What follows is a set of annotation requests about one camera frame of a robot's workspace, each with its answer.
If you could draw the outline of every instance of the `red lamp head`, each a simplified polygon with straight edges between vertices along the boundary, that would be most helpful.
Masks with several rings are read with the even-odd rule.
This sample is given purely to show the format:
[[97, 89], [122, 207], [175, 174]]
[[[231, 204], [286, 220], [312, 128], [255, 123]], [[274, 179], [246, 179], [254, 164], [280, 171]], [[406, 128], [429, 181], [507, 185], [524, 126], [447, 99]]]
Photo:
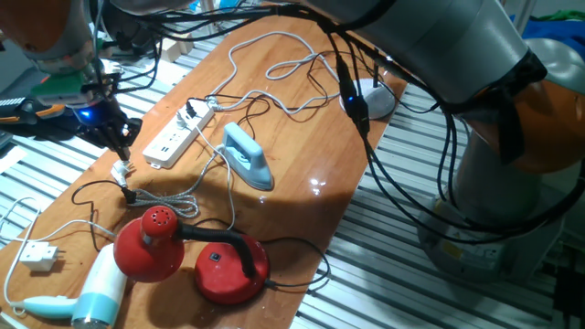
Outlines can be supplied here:
[[128, 223], [114, 241], [113, 256], [122, 273], [140, 282], [162, 281], [175, 273], [185, 256], [175, 213], [168, 207], [151, 207]]

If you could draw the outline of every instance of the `hair dryer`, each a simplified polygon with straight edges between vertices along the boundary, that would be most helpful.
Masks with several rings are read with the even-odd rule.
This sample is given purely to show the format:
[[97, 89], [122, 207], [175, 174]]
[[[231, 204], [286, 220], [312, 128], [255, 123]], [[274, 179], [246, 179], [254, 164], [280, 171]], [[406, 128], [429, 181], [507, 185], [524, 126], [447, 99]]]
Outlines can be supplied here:
[[48, 319], [71, 318], [76, 329], [106, 329], [116, 322], [125, 286], [126, 276], [116, 265], [110, 244], [93, 262], [79, 298], [38, 296], [12, 306]]

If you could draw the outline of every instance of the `power outlet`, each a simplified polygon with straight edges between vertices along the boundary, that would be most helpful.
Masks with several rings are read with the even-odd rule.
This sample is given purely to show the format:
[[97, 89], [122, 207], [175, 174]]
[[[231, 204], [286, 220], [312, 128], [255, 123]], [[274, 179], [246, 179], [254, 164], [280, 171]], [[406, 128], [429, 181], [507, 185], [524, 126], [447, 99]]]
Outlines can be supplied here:
[[189, 102], [195, 115], [187, 113], [186, 106], [183, 106], [177, 111], [180, 115], [174, 116], [144, 149], [144, 159], [152, 168], [172, 167], [199, 134], [195, 127], [203, 130], [213, 117], [213, 110], [204, 101]]

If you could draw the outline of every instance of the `white cable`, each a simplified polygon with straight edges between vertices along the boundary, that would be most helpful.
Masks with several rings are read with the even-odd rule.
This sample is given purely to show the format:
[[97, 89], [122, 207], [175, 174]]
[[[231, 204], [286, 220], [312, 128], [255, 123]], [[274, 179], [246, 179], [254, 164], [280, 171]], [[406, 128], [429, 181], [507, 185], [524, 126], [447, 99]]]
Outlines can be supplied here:
[[197, 129], [201, 138], [203, 138], [205, 143], [213, 150], [214, 154], [218, 154], [219, 156], [221, 156], [223, 161], [226, 163], [226, 166], [228, 167], [228, 199], [229, 199], [229, 207], [231, 209], [231, 224], [229, 224], [228, 230], [230, 230], [236, 224], [236, 208], [234, 207], [234, 199], [231, 196], [231, 166], [229, 165], [229, 161], [226, 158], [226, 156], [222, 152], [220, 152], [220, 151], [223, 151], [226, 148], [226, 146], [224, 144], [220, 144], [217, 147], [213, 147], [213, 145], [207, 140], [207, 138], [201, 132], [199, 127], [197, 127], [197, 125], [195, 125], [195, 129]]
[[[96, 224], [96, 223], [92, 223], [88, 220], [84, 220], [84, 219], [74, 219], [71, 220], [70, 222], [66, 223], [65, 225], [63, 225], [60, 228], [57, 228], [53, 233], [47, 235], [44, 238], [40, 238], [40, 239], [30, 239], [28, 242], [39, 242], [39, 241], [46, 241], [48, 239], [53, 238], [53, 236], [55, 236], [57, 233], [59, 233], [60, 231], [62, 231], [64, 228], [66, 228], [67, 226], [71, 225], [71, 224], [75, 224], [75, 223], [84, 223], [84, 224], [90, 224], [92, 226], [94, 226], [95, 228], [98, 228], [99, 230], [103, 231], [104, 233], [108, 234], [109, 236], [112, 236], [113, 238], [116, 238], [116, 234], [109, 231], [108, 229]], [[8, 237], [6, 235], [0, 234], [0, 239], [4, 239], [4, 240], [8, 240], [8, 241], [17, 241], [17, 242], [23, 242], [24, 239], [18, 238], [18, 237]]]
[[22, 251], [24, 250], [25, 245], [27, 244], [28, 238], [30, 237], [30, 233], [32, 233], [33, 227], [35, 226], [35, 223], [37, 223], [38, 215], [40, 214], [40, 205], [38, 204], [38, 201], [31, 196], [21, 197], [17, 201], [15, 201], [12, 204], [12, 206], [8, 209], [8, 211], [2, 216], [2, 218], [8, 218], [8, 215], [10, 215], [12, 210], [15, 208], [16, 204], [19, 204], [21, 201], [24, 200], [34, 200], [35, 203], [37, 203], [37, 213], [35, 214], [35, 218], [30, 222], [30, 225], [28, 226], [28, 231], [25, 235], [25, 238], [23, 239], [23, 243], [20, 245], [20, 248], [16, 253], [15, 259], [12, 261], [12, 264], [8, 269], [6, 279], [4, 280], [4, 299], [6, 300], [6, 303], [8, 303], [8, 305], [12, 307], [16, 315], [22, 315], [25, 311], [24, 310], [22, 310], [22, 312], [17, 311], [16, 307], [14, 307], [15, 304], [13, 302], [10, 302], [10, 299], [8, 299], [8, 284], [10, 283], [10, 277], [12, 276], [12, 273], [15, 271], [15, 267], [18, 263], [18, 260], [20, 259], [20, 255], [22, 255]]
[[[303, 59], [299, 59], [299, 60], [289, 60], [289, 61], [285, 61], [282, 63], [278, 63], [275, 64], [273, 66], [271, 66], [267, 71], [266, 71], [266, 79], [268, 80], [282, 80], [285, 79], [287, 77], [289, 77], [290, 75], [292, 75], [298, 68], [300, 68], [302, 65], [310, 63], [314, 60], [315, 57], [318, 57], [320, 60], [323, 61], [323, 64], [325, 65], [325, 68], [329, 71], [329, 73], [331, 74], [331, 76], [337, 81], [339, 82], [339, 78], [337, 77], [337, 75], [335, 74], [335, 71], [331, 68], [331, 66], [329, 65], [329, 63], [327, 62], [327, 60], [325, 59], [325, 57], [323, 55], [319, 55], [319, 53], [315, 53], [313, 48], [311, 48], [311, 46], [305, 41], [303, 40], [301, 37], [293, 34], [293, 33], [289, 33], [289, 32], [282, 32], [282, 31], [274, 31], [274, 32], [270, 32], [267, 33], [265, 35], [259, 36], [259, 37], [255, 37], [254, 39], [242, 42], [238, 45], [236, 45], [235, 47], [233, 47], [232, 49], [229, 50], [228, 56], [229, 56], [229, 61], [231, 62], [232, 67], [234, 68], [234, 70], [232, 71], [231, 75], [225, 79], [223, 82], [221, 82], [217, 88], [215, 88], [212, 92], [211, 95], [214, 95], [218, 92], [220, 92], [230, 81], [232, 81], [234, 79], [234, 77], [236, 76], [236, 73], [238, 73], [238, 66], [236, 65], [236, 62], [234, 61], [234, 58], [232, 57], [232, 53], [240, 48], [245, 48], [246, 46], [249, 46], [250, 44], [263, 39], [265, 37], [269, 37], [269, 36], [274, 36], [274, 35], [282, 35], [282, 36], [287, 36], [287, 37], [292, 37], [295, 38], [297, 40], [299, 40], [300, 42], [302, 42], [310, 51], [310, 54], [307, 55], [305, 58]], [[277, 77], [273, 77], [271, 76], [271, 73], [280, 68], [280, 67], [284, 67], [284, 66], [290, 66], [290, 65], [294, 65], [294, 67], [280, 75]], [[333, 94], [331, 96], [318, 96], [318, 97], [312, 97], [311, 99], [309, 99], [308, 101], [306, 101], [303, 105], [301, 105], [297, 110], [294, 111], [290, 111], [286, 106], [284, 106], [284, 104], [275, 96], [271, 95], [270, 93], [266, 92], [266, 91], [262, 91], [262, 90], [252, 90], [250, 92], [248, 92], [244, 97], [242, 97], [241, 100], [237, 101], [234, 104], [231, 104], [229, 106], [221, 106], [219, 105], [219, 111], [228, 111], [228, 110], [233, 110], [235, 108], [237, 108], [238, 106], [241, 105], [241, 103], [243, 103], [251, 94], [253, 93], [259, 93], [265, 96], [270, 97], [271, 99], [273, 99], [274, 101], [278, 102], [279, 105], [281, 105], [282, 110], [285, 111], [287, 114], [296, 114], [300, 111], [302, 111], [304, 108], [306, 108], [309, 104], [311, 104], [313, 101], [319, 101], [319, 100], [326, 100], [326, 99], [333, 99], [337, 96], [339, 96], [339, 92], [336, 94]]]

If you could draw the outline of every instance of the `red lamp base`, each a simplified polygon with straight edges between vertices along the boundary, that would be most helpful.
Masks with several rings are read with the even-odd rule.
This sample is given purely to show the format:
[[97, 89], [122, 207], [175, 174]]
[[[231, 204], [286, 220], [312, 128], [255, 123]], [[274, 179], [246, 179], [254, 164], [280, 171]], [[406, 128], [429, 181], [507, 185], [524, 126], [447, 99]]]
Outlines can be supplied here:
[[268, 256], [255, 239], [242, 235], [254, 259], [256, 275], [247, 278], [236, 250], [227, 243], [207, 244], [195, 265], [195, 282], [201, 294], [212, 302], [231, 305], [246, 302], [264, 287], [268, 278]]

